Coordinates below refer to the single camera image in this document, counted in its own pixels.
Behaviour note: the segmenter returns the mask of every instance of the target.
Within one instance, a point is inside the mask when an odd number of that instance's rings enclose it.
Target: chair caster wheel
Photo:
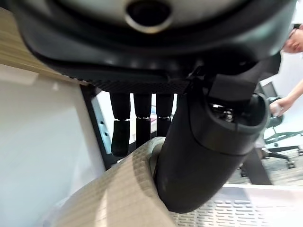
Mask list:
[[[241,177],[247,177],[247,173],[244,170],[241,170]]]
[[[286,162],[286,164],[287,164],[287,168],[288,168],[288,169],[295,168],[294,161],[288,161],[288,162]]]
[[[303,150],[298,150],[299,156],[303,156]]]

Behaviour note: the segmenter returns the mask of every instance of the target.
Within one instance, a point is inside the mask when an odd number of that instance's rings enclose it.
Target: wooden desk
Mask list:
[[[11,12],[0,8],[0,64],[39,73],[60,80],[87,85],[53,71],[38,61],[24,46]]]

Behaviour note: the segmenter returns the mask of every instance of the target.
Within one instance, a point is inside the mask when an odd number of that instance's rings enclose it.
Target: person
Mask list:
[[[286,41],[284,52],[287,53],[300,53],[303,52],[303,25],[300,25],[298,29],[293,29]],[[290,107],[293,106],[295,101],[303,95],[303,80],[300,81],[297,86],[284,98],[273,102],[270,105],[271,113],[276,113],[277,105],[280,107],[278,116],[284,114]]]
[[[298,29],[293,29],[286,41],[283,51],[286,53],[303,52],[303,24]]]

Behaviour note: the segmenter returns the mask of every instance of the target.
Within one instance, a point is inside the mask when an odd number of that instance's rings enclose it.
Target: desk leg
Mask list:
[[[247,159],[243,163],[242,168],[244,168],[246,171],[247,176],[252,184],[273,185],[258,156],[257,149],[259,148],[254,148],[253,151],[250,152]]]

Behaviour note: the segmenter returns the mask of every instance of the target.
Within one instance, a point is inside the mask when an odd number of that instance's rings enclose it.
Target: beige fabric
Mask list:
[[[64,204],[54,227],[175,227],[150,171],[154,138]]]

